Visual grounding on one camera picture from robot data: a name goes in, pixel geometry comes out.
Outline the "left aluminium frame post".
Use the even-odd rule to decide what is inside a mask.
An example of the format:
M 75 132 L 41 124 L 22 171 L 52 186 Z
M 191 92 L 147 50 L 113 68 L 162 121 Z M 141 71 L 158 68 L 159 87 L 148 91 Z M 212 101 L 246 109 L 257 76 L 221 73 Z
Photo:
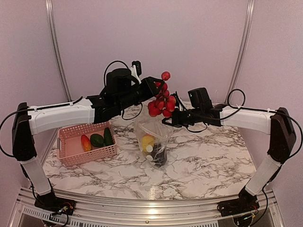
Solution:
M 71 93 L 70 93 L 70 90 L 68 87 L 68 82 L 67 82 L 67 78 L 66 78 L 65 71 L 64 71 L 64 66 L 63 66 L 63 62 L 62 62 L 62 58 L 61 58 L 60 47 L 59 47 L 59 42 L 58 42 L 58 37 L 57 37 L 57 32 L 56 32 L 53 1 L 46 0 L 45 6 L 46 6 L 47 20 L 48 20 L 48 25 L 49 25 L 49 31 L 50 31 L 50 36 L 51 36 L 54 57 L 55 57 L 56 66 L 57 66 L 57 69 L 59 72 L 59 77 L 60 77 L 60 81 L 62 84 L 63 92 L 64 92 L 64 95 L 65 95 L 67 101 L 71 101 Z

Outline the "dark green fake avocado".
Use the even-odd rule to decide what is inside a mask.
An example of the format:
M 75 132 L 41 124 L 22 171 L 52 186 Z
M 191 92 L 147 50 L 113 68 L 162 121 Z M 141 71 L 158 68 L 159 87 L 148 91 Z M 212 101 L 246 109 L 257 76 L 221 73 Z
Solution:
M 92 144 L 92 146 L 97 147 L 97 148 L 101 148 L 105 146 L 105 141 L 103 136 L 101 136 L 100 134 L 92 134 L 90 136 L 90 142 Z

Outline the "red orange fake mango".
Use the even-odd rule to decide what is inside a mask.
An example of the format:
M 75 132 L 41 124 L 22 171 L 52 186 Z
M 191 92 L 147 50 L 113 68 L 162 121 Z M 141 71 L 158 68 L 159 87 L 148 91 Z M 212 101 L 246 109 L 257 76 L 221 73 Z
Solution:
M 92 150 L 92 144 L 90 139 L 86 135 L 81 135 L 80 137 L 82 148 L 85 152 L 89 152 Z

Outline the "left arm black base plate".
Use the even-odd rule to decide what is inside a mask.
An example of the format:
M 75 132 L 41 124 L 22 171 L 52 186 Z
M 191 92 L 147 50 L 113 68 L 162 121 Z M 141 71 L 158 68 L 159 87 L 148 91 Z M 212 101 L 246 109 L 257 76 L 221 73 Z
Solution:
M 39 195 L 33 192 L 35 198 L 35 206 L 44 210 L 52 211 L 55 214 L 67 213 L 72 215 L 76 205 L 75 200 L 57 197 L 54 193 L 54 190 L 45 195 Z

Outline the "green fake cucumber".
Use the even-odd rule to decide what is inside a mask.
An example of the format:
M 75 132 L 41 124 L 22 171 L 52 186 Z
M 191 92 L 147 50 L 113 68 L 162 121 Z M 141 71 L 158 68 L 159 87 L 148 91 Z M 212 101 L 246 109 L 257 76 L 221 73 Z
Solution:
M 111 131 L 108 127 L 104 129 L 104 143 L 106 146 L 111 146 L 114 144 Z

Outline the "yellow fake lemon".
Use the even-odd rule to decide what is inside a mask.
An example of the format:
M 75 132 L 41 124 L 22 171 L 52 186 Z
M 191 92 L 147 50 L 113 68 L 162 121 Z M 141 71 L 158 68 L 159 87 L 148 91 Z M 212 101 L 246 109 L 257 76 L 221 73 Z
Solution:
M 152 135 L 144 135 L 142 138 L 142 149 L 144 152 L 152 152 L 155 138 Z

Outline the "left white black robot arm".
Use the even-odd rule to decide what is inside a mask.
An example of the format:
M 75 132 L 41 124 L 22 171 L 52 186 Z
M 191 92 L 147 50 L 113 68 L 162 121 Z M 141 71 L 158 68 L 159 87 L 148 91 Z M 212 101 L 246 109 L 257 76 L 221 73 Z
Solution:
M 12 127 L 12 153 L 36 189 L 37 200 L 49 210 L 58 209 L 60 200 L 37 158 L 33 136 L 63 126 L 107 122 L 124 109 L 159 94 L 164 81 L 139 79 L 140 73 L 135 66 L 115 69 L 106 75 L 106 85 L 99 95 L 74 102 L 35 107 L 19 104 Z

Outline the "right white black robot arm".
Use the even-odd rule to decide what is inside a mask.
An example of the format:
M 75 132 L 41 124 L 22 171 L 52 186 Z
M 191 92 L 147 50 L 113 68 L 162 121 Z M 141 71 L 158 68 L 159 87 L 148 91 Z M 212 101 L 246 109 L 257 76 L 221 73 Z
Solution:
M 249 208 L 256 195 L 264 189 L 279 173 L 282 165 L 294 156 L 292 153 L 296 142 L 293 124 L 296 122 L 287 109 L 277 110 L 247 108 L 244 105 L 232 106 L 230 103 L 213 105 L 206 88 L 189 91 L 192 108 L 184 107 L 180 100 L 178 108 L 163 123 L 173 127 L 188 127 L 202 122 L 212 126 L 229 126 L 270 135 L 267 155 L 256 173 L 248 181 L 235 200 L 234 207 L 239 212 Z

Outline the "right aluminium frame post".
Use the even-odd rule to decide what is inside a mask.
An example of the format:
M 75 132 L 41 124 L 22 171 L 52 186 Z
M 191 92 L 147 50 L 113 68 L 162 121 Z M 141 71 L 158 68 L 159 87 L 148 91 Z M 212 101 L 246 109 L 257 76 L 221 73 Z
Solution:
M 233 90 L 236 87 L 237 80 L 239 79 L 239 76 L 240 76 L 242 62 L 243 62 L 244 55 L 245 55 L 245 52 L 246 52 L 246 49 L 247 49 L 247 46 L 249 43 L 254 8 L 255 8 L 255 1 L 249 0 L 248 4 L 247 4 L 246 14 L 245 14 L 241 43 L 240 43 L 235 67 L 233 70 L 232 79 L 231 79 L 231 82 L 229 85 L 229 91 Z

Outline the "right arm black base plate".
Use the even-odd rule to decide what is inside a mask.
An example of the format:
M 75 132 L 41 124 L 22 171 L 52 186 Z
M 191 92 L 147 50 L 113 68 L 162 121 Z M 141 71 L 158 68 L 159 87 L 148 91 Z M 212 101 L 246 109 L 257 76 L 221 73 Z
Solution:
M 256 195 L 251 195 L 245 187 L 241 189 L 237 199 L 221 201 L 217 205 L 217 210 L 222 217 L 237 215 L 244 212 L 258 210 L 260 207 Z

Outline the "dark purple fake eggplant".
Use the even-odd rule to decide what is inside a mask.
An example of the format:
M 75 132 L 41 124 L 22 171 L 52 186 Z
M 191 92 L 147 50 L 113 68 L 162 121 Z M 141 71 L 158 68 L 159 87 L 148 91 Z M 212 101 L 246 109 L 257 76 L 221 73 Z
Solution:
M 155 143 L 153 150 L 151 152 L 153 158 L 152 162 L 156 167 L 162 167 L 167 162 L 166 148 L 161 145 L 161 143 Z

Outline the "red fake cherry tomato bunch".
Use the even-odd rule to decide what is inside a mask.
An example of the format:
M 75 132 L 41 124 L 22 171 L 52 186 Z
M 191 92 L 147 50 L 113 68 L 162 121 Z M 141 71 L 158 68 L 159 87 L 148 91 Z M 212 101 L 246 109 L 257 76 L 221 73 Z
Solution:
M 161 79 L 164 84 L 161 85 L 160 82 L 155 82 L 157 88 L 160 88 L 160 92 L 155 96 L 156 99 L 148 103 L 148 113 L 150 117 L 156 117 L 163 115 L 164 118 L 170 118 L 175 110 L 176 98 L 170 94 L 168 90 L 167 81 L 170 79 L 171 74 L 165 71 L 161 74 Z

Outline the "pink perforated plastic basket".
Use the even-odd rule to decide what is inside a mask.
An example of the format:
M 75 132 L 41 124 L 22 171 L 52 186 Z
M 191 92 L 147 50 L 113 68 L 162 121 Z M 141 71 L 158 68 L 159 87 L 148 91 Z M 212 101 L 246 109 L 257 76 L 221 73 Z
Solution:
M 116 136 L 111 122 L 81 124 L 58 132 L 58 159 L 65 166 L 117 155 Z

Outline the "front aluminium rail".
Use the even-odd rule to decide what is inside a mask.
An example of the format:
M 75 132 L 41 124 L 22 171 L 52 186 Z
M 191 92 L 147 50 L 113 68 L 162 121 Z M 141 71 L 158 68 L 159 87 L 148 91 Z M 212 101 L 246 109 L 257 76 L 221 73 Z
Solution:
M 51 216 L 34 206 L 32 191 L 22 188 L 14 205 L 10 227 L 42 227 L 45 223 L 70 227 L 234 227 L 245 216 L 256 214 L 256 227 L 285 226 L 273 191 L 258 195 L 258 210 L 222 217 L 218 203 L 235 199 L 224 196 L 192 200 L 140 200 L 85 195 L 55 190 L 58 197 L 75 201 L 74 213 Z

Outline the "aluminium frame post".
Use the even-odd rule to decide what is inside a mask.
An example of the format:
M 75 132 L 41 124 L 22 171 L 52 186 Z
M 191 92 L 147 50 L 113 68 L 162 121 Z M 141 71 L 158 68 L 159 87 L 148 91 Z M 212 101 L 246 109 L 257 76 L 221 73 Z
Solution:
M 67 82 L 67 78 L 66 78 L 65 71 L 64 71 L 64 66 L 63 66 L 63 62 L 62 62 L 62 58 L 61 58 L 60 47 L 59 47 L 59 42 L 58 42 L 58 37 L 57 37 L 57 32 L 56 32 L 53 1 L 46 0 L 45 6 L 46 6 L 47 20 L 48 20 L 48 25 L 49 25 L 49 31 L 50 31 L 50 36 L 51 36 L 54 57 L 55 57 L 56 66 L 57 66 L 57 69 L 59 72 L 59 77 L 60 77 L 60 81 L 62 84 L 63 92 L 64 92 L 64 95 L 65 95 L 67 101 L 71 101 L 71 93 L 70 93 L 70 90 L 68 87 L 68 82 Z
M 237 80 L 239 79 L 239 76 L 240 76 L 242 62 L 243 62 L 244 55 L 245 55 L 245 52 L 246 52 L 246 49 L 247 49 L 247 46 L 249 43 L 254 8 L 255 8 L 255 1 L 249 0 L 248 4 L 247 4 L 246 14 L 245 14 L 241 43 L 240 43 L 235 67 L 233 70 L 232 79 L 231 79 L 231 82 L 229 85 L 229 91 L 233 90 L 236 87 Z

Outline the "clear zip top bag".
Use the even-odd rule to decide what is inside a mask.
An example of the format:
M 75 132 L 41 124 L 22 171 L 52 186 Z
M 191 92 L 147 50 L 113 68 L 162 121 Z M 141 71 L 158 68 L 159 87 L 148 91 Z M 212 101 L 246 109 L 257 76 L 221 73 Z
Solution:
M 167 144 L 173 128 L 161 122 L 161 117 L 142 116 L 134 121 L 134 132 L 142 155 L 156 168 L 167 163 Z

